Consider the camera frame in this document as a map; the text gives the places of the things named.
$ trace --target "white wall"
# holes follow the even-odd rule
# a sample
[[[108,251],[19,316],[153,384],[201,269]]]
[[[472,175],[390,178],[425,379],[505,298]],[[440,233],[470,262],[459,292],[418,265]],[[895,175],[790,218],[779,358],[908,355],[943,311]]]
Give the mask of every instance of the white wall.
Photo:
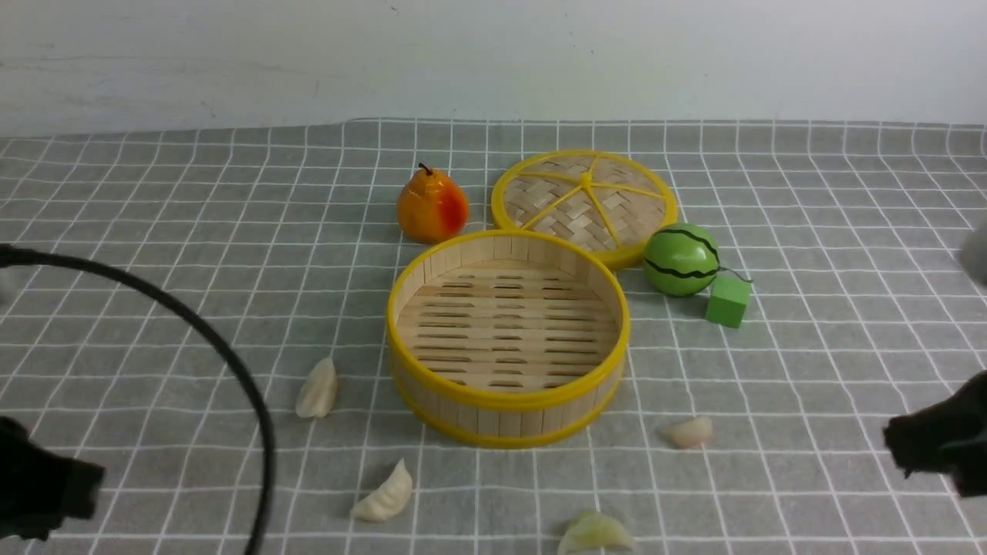
[[[0,136],[463,119],[987,122],[983,0],[3,0]]]

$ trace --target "bamboo steamer lid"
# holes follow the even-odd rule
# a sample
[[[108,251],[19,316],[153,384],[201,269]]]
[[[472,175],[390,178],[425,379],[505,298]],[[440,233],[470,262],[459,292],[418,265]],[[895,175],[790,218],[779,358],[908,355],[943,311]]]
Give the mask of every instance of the bamboo steamer lid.
[[[641,263],[648,239],[678,221],[674,193],[645,166],[593,150],[523,160],[493,186],[493,222],[565,239],[611,271]]]

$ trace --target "toy dumpling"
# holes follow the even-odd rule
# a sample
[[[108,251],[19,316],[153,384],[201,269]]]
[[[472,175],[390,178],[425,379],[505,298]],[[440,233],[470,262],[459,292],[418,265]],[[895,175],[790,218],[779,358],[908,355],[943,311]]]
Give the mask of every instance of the toy dumpling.
[[[412,475],[405,467],[405,459],[401,459],[387,480],[353,506],[349,515],[360,520],[383,522],[405,508],[413,489]]]
[[[611,547],[633,550],[634,537],[620,521],[603,513],[587,512],[569,523],[559,543],[558,555]]]
[[[336,367],[329,357],[323,358],[309,372],[295,401],[295,414],[300,418],[325,418],[336,403],[338,389]]]

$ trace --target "string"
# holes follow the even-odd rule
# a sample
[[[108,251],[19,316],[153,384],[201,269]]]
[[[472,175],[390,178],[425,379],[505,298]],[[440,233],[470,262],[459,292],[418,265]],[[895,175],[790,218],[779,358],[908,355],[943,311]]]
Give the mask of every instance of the string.
[[[748,279],[747,277],[743,277],[743,276],[741,276],[740,274],[737,273],[737,270],[734,270],[732,268],[725,268],[723,266],[720,266],[719,268],[717,268],[717,272],[722,272],[724,270],[726,270],[727,272],[730,272],[730,273],[734,274],[735,276],[737,276],[737,279],[740,279],[741,281],[744,281],[744,282],[747,282],[747,283],[753,283],[754,282],[754,279]]]

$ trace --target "yellow rim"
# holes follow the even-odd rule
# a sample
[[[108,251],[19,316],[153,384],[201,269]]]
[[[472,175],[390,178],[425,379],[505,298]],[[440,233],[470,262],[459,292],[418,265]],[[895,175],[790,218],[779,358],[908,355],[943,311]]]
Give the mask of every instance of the yellow rim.
[[[678,202],[675,200],[675,193],[665,184],[665,182],[654,174],[652,170],[649,170],[645,166],[641,165],[630,158],[621,156],[619,154],[613,154],[612,152],[600,152],[596,150],[558,150],[555,152],[548,152],[545,154],[540,154],[522,160],[515,164],[512,168],[507,170],[500,179],[497,180],[496,184],[493,186],[493,196],[491,197],[491,213],[493,214],[493,223],[500,229],[504,230],[527,230],[532,224],[540,220],[546,214],[551,212],[556,206],[562,203],[565,198],[571,197],[578,191],[582,191],[579,185],[579,178],[572,176],[564,176],[562,174],[546,174],[539,172],[525,172],[524,169],[530,167],[534,164],[544,162],[550,158],[557,158],[560,156],[592,156],[593,161],[590,165],[589,174],[592,175],[592,170],[596,166],[596,162],[601,158],[608,160],[614,160],[630,166],[635,170],[644,174],[657,189],[657,193],[640,191],[634,188],[624,187],[616,184],[604,184],[604,183],[594,183],[591,182],[587,189],[590,200],[596,206],[597,211],[600,212],[600,216],[603,218],[603,223],[606,225],[607,231],[617,242],[617,248],[611,251],[598,251],[589,253],[589,256],[600,261],[604,266],[606,266],[611,271],[623,270],[624,268],[629,268],[631,266],[636,266],[641,263],[642,258],[645,255],[645,243],[642,242],[638,245],[631,246],[621,246],[620,239],[614,233],[613,225],[610,222],[610,218],[607,217],[606,212],[603,211],[602,206],[600,206],[599,200],[596,199],[596,195],[592,193],[593,188],[601,189],[620,189],[624,191],[630,191],[632,193],[638,193],[646,197],[661,198],[665,201],[665,215],[661,220],[661,224],[658,228],[664,227],[666,225],[673,224],[678,221]],[[507,189],[507,184],[514,181],[515,178],[521,175],[531,175],[536,177],[546,177],[558,179],[561,181],[572,182],[572,191],[565,194],[563,198],[559,198],[552,202],[552,204],[546,206],[541,212],[535,214],[530,220],[524,222],[524,225],[518,227],[514,220],[507,215],[507,210],[503,205],[504,192]]]
[[[620,334],[617,338],[617,344],[614,346],[613,351],[610,352],[607,358],[603,359],[603,362],[601,362],[600,365],[590,370],[589,373],[580,379],[554,389],[539,391],[537,393],[494,393],[492,391],[481,391],[452,382],[429,370],[412,355],[412,352],[405,346],[404,342],[401,340],[401,336],[398,334],[398,313],[395,309],[395,304],[398,299],[397,292],[404,287],[405,281],[415,270],[415,268],[420,266],[424,260],[432,256],[434,253],[453,245],[468,243],[470,241],[476,241],[486,237],[528,237],[531,239],[549,241],[564,249],[568,249],[576,253],[578,256],[588,260],[590,264],[603,272],[603,275],[606,276],[609,285],[617,292],[617,298],[620,301],[621,316]],[[543,409],[553,405],[566,403],[571,399],[575,399],[576,397],[586,394],[594,387],[598,386],[607,377],[607,375],[610,374],[610,372],[614,371],[614,368],[624,358],[631,337],[631,315],[627,306],[627,297],[624,296],[624,289],[622,289],[620,284],[617,282],[617,278],[598,259],[589,256],[586,251],[573,245],[573,243],[564,241],[558,237],[552,237],[550,235],[534,233],[532,231],[521,231],[517,229],[496,229],[477,231],[475,233],[469,233],[449,239],[448,241],[439,243],[438,245],[435,245],[427,251],[421,253],[410,264],[408,264],[405,270],[401,272],[401,275],[398,276],[397,281],[395,281],[394,286],[391,289],[391,297],[387,301],[387,334],[391,350],[398,357],[401,364],[408,369],[415,379],[417,379],[428,389],[434,391],[436,394],[463,403],[464,405],[484,409],[526,411]]]
[[[600,416],[600,413],[607,408],[610,401],[613,400],[614,395],[617,394],[617,389],[620,387],[620,378],[623,377],[623,373],[623,369],[619,370],[618,379],[614,382],[614,386],[607,392],[607,396],[603,398],[603,402],[597,405],[596,408],[594,408],[589,414],[573,424],[558,430],[557,432],[552,432],[551,434],[545,434],[543,436],[531,437],[480,436],[479,434],[463,432],[458,428],[453,428],[445,423],[439,422],[438,420],[432,418],[427,412],[423,411],[421,407],[412,400],[412,397],[407,391],[405,391],[404,387],[401,386],[401,382],[394,380],[394,385],[398,388],[398,394],[405,400],[408,408],[411,409],[412,413],[415,414],[416,417],[428,426],[439,430],[446,436],[452,437],[453,439],[463,443],[489,449],[527,449],[531,447],[551,445],[552,443],[562,441],[563,439],[573,436],[583,428],[589,426],[591,422]]]

